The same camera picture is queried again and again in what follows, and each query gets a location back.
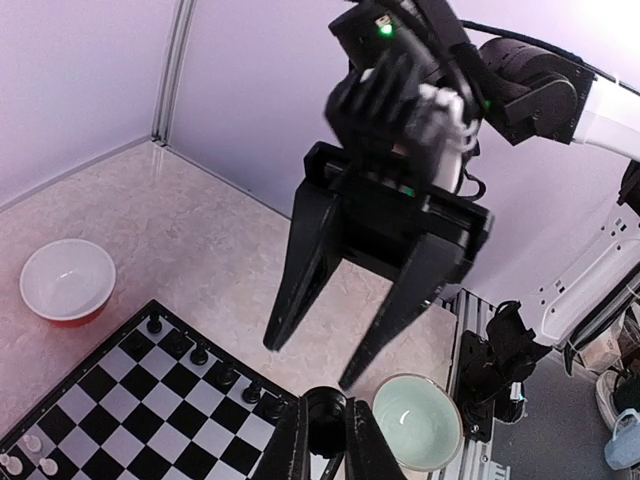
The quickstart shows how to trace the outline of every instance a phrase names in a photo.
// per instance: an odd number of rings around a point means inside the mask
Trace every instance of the light green bowl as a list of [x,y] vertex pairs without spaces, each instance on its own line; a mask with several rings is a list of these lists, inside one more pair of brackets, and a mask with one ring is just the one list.
[[431,472],[451,462],[462,445],[462,420],[455,403],[436,383],[400,374],[380,385],[373,415],[398,463]]

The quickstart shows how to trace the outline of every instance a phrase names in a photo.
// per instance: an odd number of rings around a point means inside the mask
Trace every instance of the bowl rim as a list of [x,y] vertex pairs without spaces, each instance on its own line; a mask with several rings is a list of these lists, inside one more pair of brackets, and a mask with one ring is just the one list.
[[[29,267],[33,264],[34,259],[37,258],[38,255],[40,255],[45,250],[48,250],[57,245],[61,245],[65,243],[76,243],[76,244],[82,243],[100,252],[107,259],[107,264],[109,267],[109,271],[107,273],[109,275],[109,278],[108,278],[107,289],[105,290],[105,293],[101,297],[99,297],[100,301],[96,302],[94,306],[89,307],[87,310],[76,315],[56,316],[56,315],[45,313],[33,305],[33,303],[29,300],[28,296],[25,293],[24,282],[25,282],[25,277]],[[22,300],[24,301],[24,303],[36,315],[42,318],[45,318],[47,320],[53,320],[56,322],[69,322],[73,320],[79,320],[83,317],[86,317],[87,315],[92,314],[93,312],[101,308],[107,302],[107,300],[109,300],[109,297],[113,293],[115,286],[116,286],[116,265],[113,262],[113,258],[111,258],[111,255],[109,255],[109,253],[100,245],[97,245],[88,240],[83,240],[81,238],[63,238],[61,240],[56,240],[54,242],[50,242],[50,243],[47,243],[46,245],[43,245],[42,247],[38,248],[35,252],[31,254],[31,256],[27,259],[24,266],[22,267],[22,272],[20,273],[20,294],[22,296]]]
[[373,394],[373,402],[371,404],[371,411],[373,413],[373,417],[374,418],[375,418],[376,399],[378,398],[378,394],[380,393],[380,390],[382,389],[382,387],[387,385],[389,382],[391,382],[393,380],[397,380],[400,377],[415,377],[415,378],[419,378],[420,380],[425,380],[427,383],[430,383],[431,385],[436,387],[438,390],[440,390],[440,392],[447,398],[447,400],[449,401],[449,403],[453,407],[453,411],[456,413],[456,417],[458,419],[458,431],[459,431],[460,435],[459,435],[459,439],[458,439],[458,445],[456,446],[456,448],[453,451],[453,453],[444,462],[442,462],[442,464],[438,465],[437,467],[420,468],[420,467],[416,467],[414,465],[407,465],[406,463],[404,463],[403,461],[398,459],[398,457],[396,457],[395,455],[394,455],[394,458],[396,459],[396,461],[398,462],[399,465],[401,465],[402,467],[408,468],[409,470],[412,470],[414,472],[427,472],[428,473],[428,472],[435,472],[436,470],[441,470],[444,467],[446,467],[447,465],[449,465],[456,458],[456,456],[460,452],[460,448],[462,447],[462,445],[464,443],[464,429],[463,429],[463,425],[462,425],[462,416],[460,415],[460,410],[458,409],[458,406],[456,405],[456,402],[454,402],[453,398],[451,398],[451,395],[449,395],[445,391],[444,388],[442,388],[440,385],[438,385],[435,381],[433,381],[429,377],[427,377],[425,375],[421,375],[419,373],[396,373],[396,374],[391,375],[390,377],[387,377],[386,379],[384,379],[382,381],[382,383],[380,383],[380,385],[378,385],[378,388],[376,388],[376,391]]

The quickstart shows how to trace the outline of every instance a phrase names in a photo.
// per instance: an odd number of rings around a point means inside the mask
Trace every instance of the white chess piece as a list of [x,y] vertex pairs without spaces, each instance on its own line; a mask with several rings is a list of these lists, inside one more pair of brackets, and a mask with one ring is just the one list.
[[9,457],[9,462],[5,466],[9,475],[20,475],[23,467],[22,462],[18,457]]
[[58,473],[58,464],[55,460],[51,460],[50,458],[41,458],[40,459],[40,468],[47,477],[53,477],[56,473]]
[[32,453],[38,453],[42,450],[42,441],[35,435],[25,435],[22,437],[22,441],[27,447],[27,450]]

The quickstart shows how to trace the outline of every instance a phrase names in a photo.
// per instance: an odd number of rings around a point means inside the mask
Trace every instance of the gray floor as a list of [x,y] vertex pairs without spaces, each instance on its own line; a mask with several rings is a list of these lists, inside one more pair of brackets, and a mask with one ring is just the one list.
[[512,467],[512,480],[620,478],[604,461],[610,432],[592,381],[569,378],[559,363],[544,359],[525,386],[528,417],[496,423],[494,434],[493,459]]

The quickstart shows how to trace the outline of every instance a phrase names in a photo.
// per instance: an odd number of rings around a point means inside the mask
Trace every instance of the mug handle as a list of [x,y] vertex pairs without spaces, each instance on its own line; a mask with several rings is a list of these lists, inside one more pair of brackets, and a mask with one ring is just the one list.
[[616,420],[616,424],[613,426],[613,441],[616,441],[618,437],[618,427],[620,426],[620,422],[627,418],[628,416],[633,415],[636,418],[636,421],[640,423],[640,414],[636,411],[635,408],[627,408],[624,412],[622,412],[618,419]]

